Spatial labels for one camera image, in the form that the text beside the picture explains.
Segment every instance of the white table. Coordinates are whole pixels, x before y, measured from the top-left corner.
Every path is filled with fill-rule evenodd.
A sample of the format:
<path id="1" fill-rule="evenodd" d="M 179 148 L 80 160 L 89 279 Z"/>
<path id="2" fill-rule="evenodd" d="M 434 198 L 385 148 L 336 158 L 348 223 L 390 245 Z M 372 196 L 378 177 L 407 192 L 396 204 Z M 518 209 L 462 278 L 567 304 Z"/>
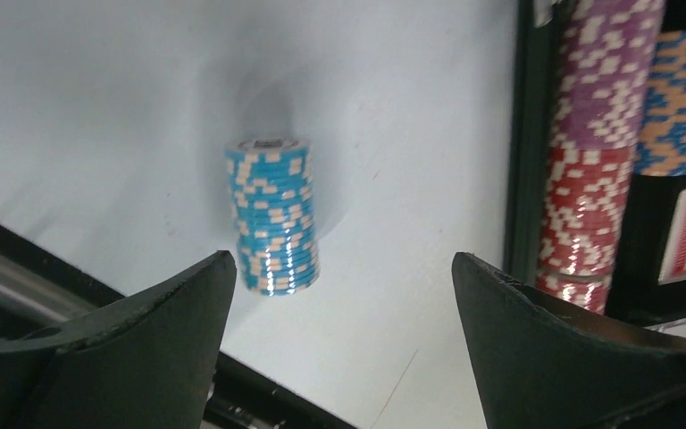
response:
<path id="1" fill-rule="evenodd" d="M 483 427 L 449 269 L 500 263 L 515 3 L 0 2 L 0 222 L 132 294 L 232 249 L 223 144 L 307 137 L 322 277 L 239 284 L 223 350 L 356 426 Z"/>

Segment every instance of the stack of blue poker chips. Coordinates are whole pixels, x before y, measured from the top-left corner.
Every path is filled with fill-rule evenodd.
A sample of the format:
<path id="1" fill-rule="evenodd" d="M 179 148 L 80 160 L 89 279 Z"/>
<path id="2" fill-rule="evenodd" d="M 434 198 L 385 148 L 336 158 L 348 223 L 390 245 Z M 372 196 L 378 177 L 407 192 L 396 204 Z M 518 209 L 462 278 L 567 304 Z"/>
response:
<path id="1" fill-rule="evenodd" d="M 227 147 L 233 222 L 246 286 L 290 295 L 319 277 L 307 143 L 257 139 Z"/>

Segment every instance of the stack of poker chips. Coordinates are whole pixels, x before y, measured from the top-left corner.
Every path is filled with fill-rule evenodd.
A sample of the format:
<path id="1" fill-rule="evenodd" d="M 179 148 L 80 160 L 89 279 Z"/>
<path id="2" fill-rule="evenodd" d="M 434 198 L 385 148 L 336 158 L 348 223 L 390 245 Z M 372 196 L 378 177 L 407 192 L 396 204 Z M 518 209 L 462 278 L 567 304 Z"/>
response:
<path id="1" fill-rule="evenodd" d="M 320 269 L 309 145 L 259 139 L 228 147 L 225 154 L 246 286 L 266 296 L 311 286 Z"/>
<path id="2" fill-rule="evenodd" d="M 635 173 L 686 175 L 686 30 L 658 36 Z"/>
<path id="3" fill-rule="evenodd" d="M 537 287 L 606 306 L 664 0 L 583 0 L 560 49 Z"/>

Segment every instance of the metal latch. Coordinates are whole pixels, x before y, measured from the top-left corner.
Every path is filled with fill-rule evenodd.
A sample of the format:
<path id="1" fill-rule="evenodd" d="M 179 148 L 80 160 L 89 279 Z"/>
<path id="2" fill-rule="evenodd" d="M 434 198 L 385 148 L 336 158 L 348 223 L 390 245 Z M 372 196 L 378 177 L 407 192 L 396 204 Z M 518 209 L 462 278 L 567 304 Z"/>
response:
<path id="1" fill-rule="evenodd" d="M 561 3 L 562 0 L 532 0 L 535 3 L 535 27 L 540 28 L 551 22 L 553 19 L 554 4 Z"/>

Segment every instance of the poker chip case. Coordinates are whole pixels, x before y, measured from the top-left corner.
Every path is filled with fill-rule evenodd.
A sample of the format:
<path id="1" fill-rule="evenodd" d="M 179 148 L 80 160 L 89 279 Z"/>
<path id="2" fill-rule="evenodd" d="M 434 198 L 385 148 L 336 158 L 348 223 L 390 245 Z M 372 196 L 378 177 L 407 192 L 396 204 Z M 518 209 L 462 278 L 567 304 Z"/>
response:
<path id="1" fill-rule="evenodd" d="M 686 319 L 686 1 L 563 1 L 517 37 L 504 270 L 631 324 Z"/>

